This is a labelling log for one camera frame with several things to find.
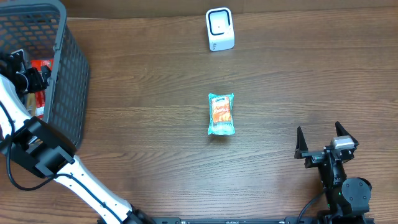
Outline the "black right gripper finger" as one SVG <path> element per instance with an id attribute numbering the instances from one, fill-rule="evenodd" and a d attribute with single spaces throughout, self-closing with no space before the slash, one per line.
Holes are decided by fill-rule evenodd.
<path id="1" fill-rule="evenodd" d="M 347 130 L 345 130 L 339 121 L 335 123 L 335 129 L 338 137 L 349 136 L 354 142 L 354 145 L 359 146 L 359 142 L 349 132 L 347 132 Z"/>
<path id="2" fill-rule="evenodd" d="M 297 128 L 297 143 L 296 143 L 294 158 L 303 159 L 307 156 L 307 153 L 308 153 L 307 143 L 305 141 L 302 128 L 299 126 Z"/>

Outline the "orange spaghetti packet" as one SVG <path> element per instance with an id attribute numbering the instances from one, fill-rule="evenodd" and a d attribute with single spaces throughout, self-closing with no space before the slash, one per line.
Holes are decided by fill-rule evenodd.
<path id="1" fill-rule="evenodd" d="M 32 60 L 31 64 L 39 72 L 41 72 L 41 66 L 48 66 L 50 69 L 53 68 L 53 59 L 50 60 Z M 45 90 L 40 90 L 36 93 L 28 93 L 25 107 L 32 116 L 37 116 L 40 119 L 44 118 L 45 109 Z"/>

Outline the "teal tissue pack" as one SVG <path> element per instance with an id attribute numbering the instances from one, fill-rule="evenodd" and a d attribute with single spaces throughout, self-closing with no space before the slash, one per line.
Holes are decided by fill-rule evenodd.
<path id="1" fill-rule="evenodd" d="M 222 122 L 222 123 L 214 123 L 212 120 L 212 115 L 211 115 L 211 100 L 213 98 L 219 97 L 219 96 L 228 96 L 229 97 L 229 102 L 231 106 L 231 116 L 232 116 L 232 121 L 230 122 Z M 228 95 L 216 95 L 214 93 L 210 93 L 208 95 L 208 101 L 209 101 L 209 115 L 210 115 L 210 123 L 208 127 L 208 135 L 219 135 L 219 136 L 224 136 L 224 135 L 234 135 L 235 134 L 235 128 L 234 128 L 234 123 L 233 123 L 233 101 L 234 101 L 234 94 L 228 94 Z"/>

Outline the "orange Kleenex tissue pack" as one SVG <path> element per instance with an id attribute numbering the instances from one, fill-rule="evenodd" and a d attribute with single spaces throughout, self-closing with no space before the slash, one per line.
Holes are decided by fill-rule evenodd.
<path id="1" fill-rule="evenodd" d="M 211 100 L 211 115 L 214 123 L 232 121 L 228 96 L 219 96 Z"/>

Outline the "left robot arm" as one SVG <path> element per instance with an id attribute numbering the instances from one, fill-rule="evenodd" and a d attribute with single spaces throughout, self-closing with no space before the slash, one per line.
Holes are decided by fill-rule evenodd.
<path id="1" fill-rule="evenodd" d="M 82 163 L 75 145 L 60 131 L 31 115 L 20 97 L 46 89 L 51 69 L 30 67 L 22 49 L 1 54 L 1 154 L 13 186 L 37 190 L 51 181 L 64 185 L 101 215 L 102 223 L 153 223 L 154 220 L 102 184 Z M 12 176 L 15 162 L 44 181 L 23 187 Z"/>

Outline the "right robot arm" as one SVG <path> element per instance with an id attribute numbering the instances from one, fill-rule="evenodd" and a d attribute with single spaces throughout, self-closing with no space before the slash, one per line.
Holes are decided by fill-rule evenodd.
<path id="1" fill-rule="evenodd" d="M 343 167 L 345 162 L 354 159 L 359 142 L 340 122 L 335 123 L 335 128 L 337 136 L 330 144 L 312 152 L 308 150 L 302 128 L 297 128 L 294 158 L 304 159 L 307 169 L 318 169 L 323 190 L 303 207 L 296 223 L 374 223 L 372 218 L 365 217 L 370 211 L 371 183 L 360 177 L 348 178 Z M 305 220 L 307 209 L 323 195 L 328 208 Z"/>

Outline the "white barcode scanner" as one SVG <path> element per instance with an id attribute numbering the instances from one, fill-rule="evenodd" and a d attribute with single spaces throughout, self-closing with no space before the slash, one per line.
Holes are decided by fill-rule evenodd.
<path id="1" fill-rule="evenodd" d="M 229 50 L 235 45 L 233 18 L 230 9 L 219 7 L 206 12 L 209 48 L 212 52 Z"/>

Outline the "grey plastic mesh basket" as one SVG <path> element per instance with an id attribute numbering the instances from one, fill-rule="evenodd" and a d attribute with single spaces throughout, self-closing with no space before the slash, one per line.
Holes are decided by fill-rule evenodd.
<path id="1" fill-rule="evenodd" d="M 90 66 L 67 26 L 67 12 L 60 1 L 1 3 L 1 51 L 19 49 L 34 60 L 53 60 L 44 121 L 80 146 Z"/>

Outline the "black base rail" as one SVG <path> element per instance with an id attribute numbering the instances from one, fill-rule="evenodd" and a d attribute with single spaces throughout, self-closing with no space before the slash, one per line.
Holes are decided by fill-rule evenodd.
<path id="1" fill-rule="evenodd" d="M 152 223 L 156 224 L 295 224 L 298 217 L 285 217 L 277 219 L 180 219 L 176 217 L 154 217 Z M 302 217 L 301 224 L 328 223 L 318 221 L 315 217 Z M 375 224 L 373 218 L 365 218 L 365 221 L 359 218 L 334 218 L 332 223 L 369 223 Z"/>

